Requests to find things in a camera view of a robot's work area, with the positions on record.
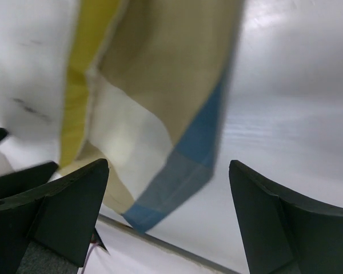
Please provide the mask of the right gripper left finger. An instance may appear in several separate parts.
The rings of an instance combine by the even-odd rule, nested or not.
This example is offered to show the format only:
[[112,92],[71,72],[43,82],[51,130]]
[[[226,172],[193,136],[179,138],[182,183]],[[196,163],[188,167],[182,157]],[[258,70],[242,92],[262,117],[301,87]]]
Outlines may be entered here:
[[0,273],[76,273],[109,176],[105,159],[0,200]]

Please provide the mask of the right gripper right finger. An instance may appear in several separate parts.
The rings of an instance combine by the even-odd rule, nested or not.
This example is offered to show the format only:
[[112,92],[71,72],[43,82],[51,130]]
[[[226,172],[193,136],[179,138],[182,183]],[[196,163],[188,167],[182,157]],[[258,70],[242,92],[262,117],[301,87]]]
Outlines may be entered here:
[[250,273],[343,273],[343,208],[238,160],[230,162],[229,181]]

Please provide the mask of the blue beige checked pillowcase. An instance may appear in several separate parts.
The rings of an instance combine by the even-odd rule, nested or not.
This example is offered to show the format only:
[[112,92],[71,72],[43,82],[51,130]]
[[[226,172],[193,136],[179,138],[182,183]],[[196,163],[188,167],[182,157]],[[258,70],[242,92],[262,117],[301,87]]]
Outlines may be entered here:
[[155,227],[209,182],[242,1],[129,1],[101,60],[79,160],[109,162],[103,203]]

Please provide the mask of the white pillow yellow edge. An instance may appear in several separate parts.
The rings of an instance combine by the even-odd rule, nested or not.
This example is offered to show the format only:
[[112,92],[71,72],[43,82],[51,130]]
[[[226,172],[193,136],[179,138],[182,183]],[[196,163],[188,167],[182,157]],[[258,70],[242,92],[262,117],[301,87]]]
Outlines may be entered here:
[[83,148],[98,65],[126,1],[0,1],[0,174]]

